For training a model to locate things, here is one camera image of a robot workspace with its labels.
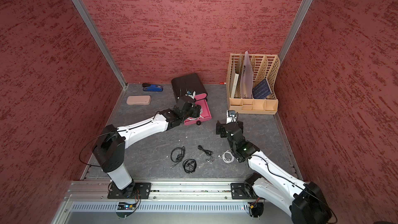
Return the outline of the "white earphones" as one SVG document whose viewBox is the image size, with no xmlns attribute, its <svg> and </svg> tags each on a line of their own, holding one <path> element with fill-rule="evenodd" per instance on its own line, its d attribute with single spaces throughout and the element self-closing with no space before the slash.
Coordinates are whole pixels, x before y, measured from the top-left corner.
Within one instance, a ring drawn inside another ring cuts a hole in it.
<svg viewBox="0 0 398 224">
<path fill-rule="evenodd" d="M 232 155 L 232 153 L 227 150 L 225 151 L 223 154 L 218 156 L 219 158 L 221 158 L 223 160 L 224 163 L 232 163 L 235 160 L 235 157 Z"/>
</svg>

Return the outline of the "black earphones bottom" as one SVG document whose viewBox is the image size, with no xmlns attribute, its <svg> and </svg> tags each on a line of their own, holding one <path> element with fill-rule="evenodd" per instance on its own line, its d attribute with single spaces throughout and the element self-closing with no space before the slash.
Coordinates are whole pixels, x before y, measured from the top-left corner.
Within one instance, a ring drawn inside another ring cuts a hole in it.
<svg viewBox="0 0 398 224">
<path fill-rule="evenodd" d="M 196 171 L 197 162 L 195 159 L 186 159 L 183 161 L 182 166 L 187 174 L 192 174 Z"/>
</svg>

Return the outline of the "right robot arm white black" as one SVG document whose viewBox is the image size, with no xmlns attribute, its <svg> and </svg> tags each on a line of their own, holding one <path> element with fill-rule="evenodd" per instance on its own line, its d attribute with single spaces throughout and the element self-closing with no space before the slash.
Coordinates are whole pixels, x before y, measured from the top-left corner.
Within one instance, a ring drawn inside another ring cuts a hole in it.
<svg viewBox="0 0 398 224">
<path fill-rule="evenodd" d="M 228 140 L 231 155 L 254 173 L 245 180 L 245 194 L 274 204 L 295 224 L 330 224 L 336 217 L 321 188 L 283 170 L 256 145 L 246 140 L 243 122 L 216 123 L 216 134 Z"/>
</svg>

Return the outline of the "aluminium corner post right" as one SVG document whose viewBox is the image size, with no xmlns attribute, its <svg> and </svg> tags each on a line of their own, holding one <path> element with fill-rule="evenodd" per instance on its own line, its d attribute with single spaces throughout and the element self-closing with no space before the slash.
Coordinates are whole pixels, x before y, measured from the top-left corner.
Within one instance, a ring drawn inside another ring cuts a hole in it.
<svg viewBox="0 0 398 224">
<path fill-rule="evenodd" d="M 287 37 L 282 45 L 280 52 L 279 52 L 278 56 L 280 59 L 280 63 L 283 63 L 312 2 L 313 2 L 313 0 L 302 0 L 301 4 L 297 10 L 297 13 L 295 15 L 294 21 L 291 25 L 291 28 L 287 34 Z"/>
</svg>

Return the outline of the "black pink drawer cabinet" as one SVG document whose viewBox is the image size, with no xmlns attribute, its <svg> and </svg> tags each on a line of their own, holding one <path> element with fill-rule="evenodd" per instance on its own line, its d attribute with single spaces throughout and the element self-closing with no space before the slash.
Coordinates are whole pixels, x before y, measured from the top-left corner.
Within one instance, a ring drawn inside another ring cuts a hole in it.
<svg viewBox="0 0 398 224">
<path fill-rule="evenodd" d="M 186 95 L 187 90 L 194 90 L 196 91 L 195 103 L 202 107 L 200 117 L 188 118 L 184 121 L 184 125 L 201 125 L 203 122 L 211 120 L 212 116 L 207 103 L 208 93 L 197 73 L 173 78 L 171 84 L 176 102 L 181 96 Z"/>
</svg>

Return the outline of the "beige paper folder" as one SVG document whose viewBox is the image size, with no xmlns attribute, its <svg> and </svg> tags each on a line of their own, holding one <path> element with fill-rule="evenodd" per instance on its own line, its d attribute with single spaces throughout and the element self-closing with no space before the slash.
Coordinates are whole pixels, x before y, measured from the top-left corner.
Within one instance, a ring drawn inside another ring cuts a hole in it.
<svg viewBox="0 0 398 224">
<path fill-rule="evenodd" d="M 231 79 L 230 79 L 230 96 L 235 98 L 236 91 L 238 88 L 238 80 L 240 75 L 240 68 L 242 65 L 242 55 L 232 57 L 232 69 L 231 69 Z"/>
</svg>

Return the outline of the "pink pencil case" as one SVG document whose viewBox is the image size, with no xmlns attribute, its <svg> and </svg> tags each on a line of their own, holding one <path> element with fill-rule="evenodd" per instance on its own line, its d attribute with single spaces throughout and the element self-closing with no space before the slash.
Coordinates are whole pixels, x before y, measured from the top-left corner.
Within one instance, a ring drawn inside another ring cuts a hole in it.
<svg viewBox="0 0 398 224">
<path fill-rule="evenodd" d="M 149 105 L 150 102 L 151 102 L 150 95 L 129 96 L 126 100 L 127 105 Z"/>
</svg>

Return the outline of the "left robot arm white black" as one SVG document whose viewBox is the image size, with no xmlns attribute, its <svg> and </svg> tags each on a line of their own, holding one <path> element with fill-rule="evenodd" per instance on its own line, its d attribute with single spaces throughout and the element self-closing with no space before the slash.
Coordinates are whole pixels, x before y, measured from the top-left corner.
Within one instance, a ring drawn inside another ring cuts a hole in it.
<svg viewBox="0 0 398 224">
<path fill-rule="evenodd" d="M 198 118 L 201 111 L 195 99 L 183 95 L 173 108 L 158 111 L 146 120 L 122 127 L 106 126 L 102 134 L 91 140 L 92 153 L 117 189 L 130 189 L 135 183 L 124 165 L 125 150 L 149 136 L 181 125 L 188 118 Z"/>
</svg>

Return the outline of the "blue black stapler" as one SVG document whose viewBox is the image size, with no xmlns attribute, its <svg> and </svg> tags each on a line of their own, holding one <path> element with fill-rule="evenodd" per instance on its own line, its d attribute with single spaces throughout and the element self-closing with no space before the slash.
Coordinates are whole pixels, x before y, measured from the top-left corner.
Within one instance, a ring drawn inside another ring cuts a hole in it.
<svg viewBox="0 0 398 224">
<path fill-rule="evenodd" d="M 148 92 L 162 92 L 163 91 L 163 87 L 160 85 L 156 85 L 156 84 L 143 83 L 142 88 L 143 88 L 143 91 L 148 91 Z"/>
</svg>

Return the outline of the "beige file organizer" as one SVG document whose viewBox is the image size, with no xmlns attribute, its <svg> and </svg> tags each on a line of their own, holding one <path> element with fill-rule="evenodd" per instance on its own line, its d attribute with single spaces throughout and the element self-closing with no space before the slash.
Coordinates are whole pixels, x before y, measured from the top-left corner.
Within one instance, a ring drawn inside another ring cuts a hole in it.
<svg viewBox="0 0 398 224">
<path fill-rule="evenodd" d="M 245 58 L 251 63 L 252 71 L 249 75 L 252 76 L 252 88 L 244 91 L 252 93 L 251 97 L 241 93 L 241 77 L 246 68 Z M 274 85 L 279 67 L 278 55 L 230 54 L 226 81 L 228 110 L 240 114 L 276 114 L 278 99 Z"/>
</svg>

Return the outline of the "aluminium corner post left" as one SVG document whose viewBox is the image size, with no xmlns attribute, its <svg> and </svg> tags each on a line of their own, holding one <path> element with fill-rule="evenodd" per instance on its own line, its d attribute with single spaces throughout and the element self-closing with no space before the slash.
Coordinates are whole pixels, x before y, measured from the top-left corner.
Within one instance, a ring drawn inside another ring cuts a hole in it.
<svg viewBox="0 0 398 224">
<path fill-rule="evenodd" d="M 94 38 L 96 44 L 98 45 L 100 51 L 102 52 L 103 56 L 105 57 L 108 65 L 110 66 L 111 70 L 113 71 L 114 75 L 118 79 L 121 87 L 123 90 L 127 88 L 127 82 L 118 67 L 116 61 L 114 60 L 109 48 L 106 45 L 106 42 L 102 38 L 98 28 L 96 27 L 92 17 L 90 16 L 87 7 L 85 6 L 83 0 L 72 0 L 75 8 L 77 9 L 78 13 L 80 14 L 82 20 L 86 24 L 89 32 L 91 33 L 92 37 Z"/>
</svg>

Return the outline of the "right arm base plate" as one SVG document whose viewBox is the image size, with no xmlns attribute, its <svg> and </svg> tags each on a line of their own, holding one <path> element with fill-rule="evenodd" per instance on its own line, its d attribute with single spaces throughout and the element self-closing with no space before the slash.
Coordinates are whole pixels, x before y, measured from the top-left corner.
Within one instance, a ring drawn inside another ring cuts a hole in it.
<svg viewBox="0 0 398 224">
<path fill-rule="evenodd" d="M 254 202 L 263 200 L 254 191 L 254 185 L 249 183 L 231 183 L 231 195 L 233 200 L 247 200 Z"/>
</svg>

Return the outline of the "aluminium corner post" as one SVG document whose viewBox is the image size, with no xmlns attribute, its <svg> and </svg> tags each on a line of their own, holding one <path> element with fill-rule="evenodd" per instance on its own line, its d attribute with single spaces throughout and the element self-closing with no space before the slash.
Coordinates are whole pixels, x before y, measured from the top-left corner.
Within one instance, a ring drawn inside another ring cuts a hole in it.
<svg viewBox="0 0 398 224">
<path fill-rule="evenodd" d="M 295 15 L 294 21 L 291 25 L 291 28 L 287 34 L 287 37 L 282 45 L 280 52 L 279 52 L 278 56 L 280 59 L 280 63 L 283 63 L 312 2 L 313 2 L 313 0 L 302 0 L 301 4 L 297 10 L 297 13 Z"/>
<path fill-rule="evenodd" d="M 114 60 L 109 48 L 106 45 L 106 42 L 102 38 L 98 28 L 96 27 L 92 17 L 90 16 L 87 7 L 85 6 L 83 0 L 72 0 L 75 8 L 77 9 L 78 13 L 80 14 L 82 20 L 86 24 L 89 32 L 91 33 L 92 37 L 94 38 L 96 44 L 98 45 L 100 51 L 102 52 L 103 56 L 105 57 L 108 65 L 110 66 L 111 70 L 113 71 L 114 75 L 118 79 L 121 87 L 123 90 L 127 88 L 127 82 L 118 67 L 116 61 Z"/>
</svg>

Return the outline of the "black earphones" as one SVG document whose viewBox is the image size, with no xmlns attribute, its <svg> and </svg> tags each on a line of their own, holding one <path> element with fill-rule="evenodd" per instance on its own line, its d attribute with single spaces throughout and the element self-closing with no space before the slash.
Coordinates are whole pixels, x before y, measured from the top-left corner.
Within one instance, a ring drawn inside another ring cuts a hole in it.
<svg viewBox="0 0 398 224">
<path fill-rule="evenodd" d="M 172 150 L 170 159 L 174 164 L 170 167 L 170 169 L 177 166 L 179 163 L 183 161 L 185 153 L 186 153 L 186 148 L 184 146 L 176 147 Z"/>
<path fill-rule="evenodd" d="M 213 162 L 214 157 L 213 157 L 213 152 L 211 150 L 208 149 L 204 149 L 203 146 L 199 145 L 198 146 L 198 150 L 202 151 L 208 158 L 206 159 L 206 161 L 208 163 Z"/>
<path fill-rule="evenodd" d="M 187 174 L 192 174 L 196 171 L 197 162 L 195 159 L 186 159 L 183 161 L 182 166 Z"/>
</svg>

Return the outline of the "translucent grey folder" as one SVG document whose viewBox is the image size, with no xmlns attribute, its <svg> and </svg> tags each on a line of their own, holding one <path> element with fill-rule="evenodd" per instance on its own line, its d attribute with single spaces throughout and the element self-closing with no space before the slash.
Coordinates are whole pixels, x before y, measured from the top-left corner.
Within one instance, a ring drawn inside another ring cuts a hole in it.
<svg viewBox="0 0 398 224">
<path fill-rule="evenodd" d="M 243 64 L 241 66 L 241 77 L 240 77 L 240 96 L 243 99 L 252 98 L 253 88 L 253 71 L 251 66 L 250 55 L 248 51 L 245 51 Z"/>
</svg>

